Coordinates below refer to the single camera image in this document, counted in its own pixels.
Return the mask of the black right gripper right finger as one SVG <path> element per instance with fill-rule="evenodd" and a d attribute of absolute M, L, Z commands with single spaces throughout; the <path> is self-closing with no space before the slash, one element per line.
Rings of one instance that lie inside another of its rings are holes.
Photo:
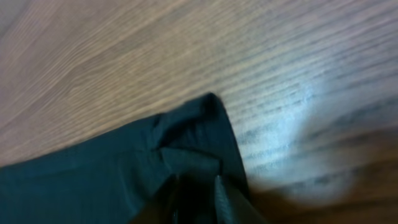
<path fill-rule="evenodd" d="M 215 178 L 215 210 L 218 224 L 268 224 L 241 191 L 220 175 Z"/>

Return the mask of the black polo shirt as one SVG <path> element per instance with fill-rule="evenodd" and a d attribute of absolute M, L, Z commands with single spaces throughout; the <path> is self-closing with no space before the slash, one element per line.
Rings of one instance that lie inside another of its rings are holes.
<path fill-rule="evenodd" d="M 248 183 L 221 100 L 209 93 L 1 169 L 2 223 L 128 223 L 150 202 L 177 223 L 216 223 L 215 179 Z"/>

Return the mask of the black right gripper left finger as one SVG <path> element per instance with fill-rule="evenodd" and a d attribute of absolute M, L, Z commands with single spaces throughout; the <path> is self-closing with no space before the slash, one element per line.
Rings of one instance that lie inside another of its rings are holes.
<path fill-rule="evenodd" d="M 172 176 L 129 224 L 181 224 L 186 180 Z"/>

